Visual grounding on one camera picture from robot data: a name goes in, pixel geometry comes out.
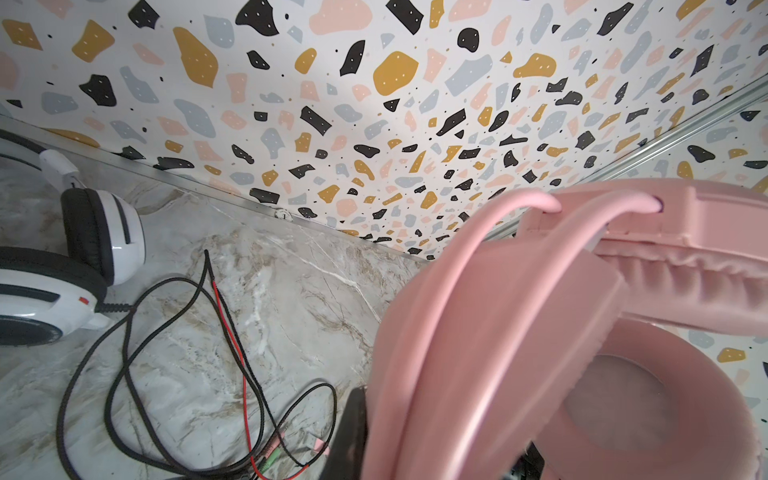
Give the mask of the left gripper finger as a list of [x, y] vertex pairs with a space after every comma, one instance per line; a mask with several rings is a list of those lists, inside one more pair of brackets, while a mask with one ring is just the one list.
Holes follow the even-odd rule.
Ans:
[[359, 480], [368, 437], [366, 387], [353, 389], [338, 422], [320, 480]]

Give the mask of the pink headphones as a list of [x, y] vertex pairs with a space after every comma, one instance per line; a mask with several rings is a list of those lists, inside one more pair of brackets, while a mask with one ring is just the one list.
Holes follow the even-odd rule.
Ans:
[[675, 329], [767, 333], [767, 199], [638, 179], [483, 206], [395, 296], [366, 388], [365, 479], [757, 479], [730, 378]]

